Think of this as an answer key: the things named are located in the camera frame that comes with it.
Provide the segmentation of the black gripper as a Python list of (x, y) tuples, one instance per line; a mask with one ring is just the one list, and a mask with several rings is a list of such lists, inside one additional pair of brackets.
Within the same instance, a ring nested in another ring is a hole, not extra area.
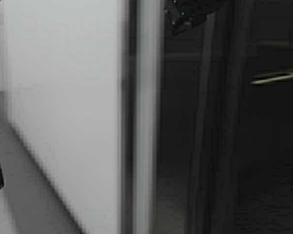
[(201, 25), (207, 15), (215, 13), (224, 4), (223, 0), (167, 0), (164, 12), (169, 19), (171, 34), (176, 36)]

